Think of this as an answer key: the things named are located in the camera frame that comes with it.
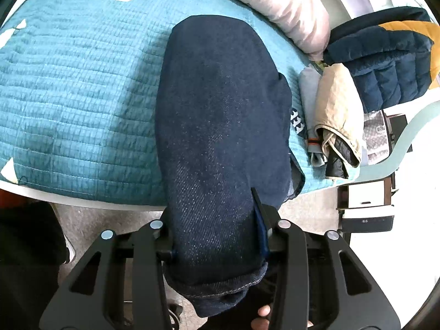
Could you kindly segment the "person left hand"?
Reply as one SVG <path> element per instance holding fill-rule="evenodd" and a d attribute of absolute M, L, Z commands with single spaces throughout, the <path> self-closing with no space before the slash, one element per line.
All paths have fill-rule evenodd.
<path fill-rule="evenodd" d="M 271 314 L 271 306 L 265 305 L 258 309 L 258 317 L 251 321 L 251 328 L 253 330 L 268 330 Z"/>

